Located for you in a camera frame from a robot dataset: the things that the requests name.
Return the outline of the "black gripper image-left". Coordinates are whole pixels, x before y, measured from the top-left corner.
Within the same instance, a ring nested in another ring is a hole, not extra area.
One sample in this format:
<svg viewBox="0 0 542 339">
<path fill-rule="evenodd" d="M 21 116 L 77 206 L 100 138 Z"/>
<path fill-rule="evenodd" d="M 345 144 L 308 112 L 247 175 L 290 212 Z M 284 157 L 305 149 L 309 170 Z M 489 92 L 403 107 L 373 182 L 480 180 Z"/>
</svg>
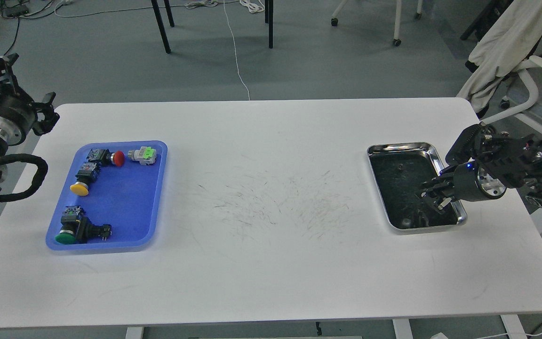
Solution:
<svg viewBox="0 0 542 339">
<path fill-rule="evenodd" d="M 18 83 L 12 71 L 19 55 L 0 56 L 0 141 L 8 146 L 25 141 L 29 131 L 39 137 L 50 133 L 59 121 L 54 111 L 55 92 L 35 101 Z"/>
</svg>

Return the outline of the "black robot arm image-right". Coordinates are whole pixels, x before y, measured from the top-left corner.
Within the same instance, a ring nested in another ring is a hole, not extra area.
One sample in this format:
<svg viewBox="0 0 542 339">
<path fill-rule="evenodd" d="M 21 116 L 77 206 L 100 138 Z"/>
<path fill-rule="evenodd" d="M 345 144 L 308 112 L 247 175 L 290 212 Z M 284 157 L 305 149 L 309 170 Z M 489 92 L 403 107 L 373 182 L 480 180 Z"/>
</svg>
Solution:
<svg viewBox="0 0 542 339">
<path fill-rule="evenodd" d="M 528 187 L 526 200 L 542 208 L 542 139 L 514 138 L 491 125 L 464 129 L 446 155 L 447 167 L 416 193 L 440 214 L 455 201 L 501 198 L 507 189 Z"/>
</svg>

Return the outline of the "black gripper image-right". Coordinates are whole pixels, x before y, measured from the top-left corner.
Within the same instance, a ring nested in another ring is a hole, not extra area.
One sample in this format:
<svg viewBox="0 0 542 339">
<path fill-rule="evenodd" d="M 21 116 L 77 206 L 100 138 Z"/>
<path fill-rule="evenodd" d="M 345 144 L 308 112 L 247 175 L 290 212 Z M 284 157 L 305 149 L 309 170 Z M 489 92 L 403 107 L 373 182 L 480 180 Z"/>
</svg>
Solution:
<svg viewBox="0 0 542 339">
<path fill-rule="evenodd" d="M 439 214 L 445 214 L 457 200 L 479 202 L 496 200 L 504 196 L 506 186 L 493 178 L 476 161 L 455 167 L 452 175 L 441 175 L 422 183 L 424 203 Z"/>
</svg>

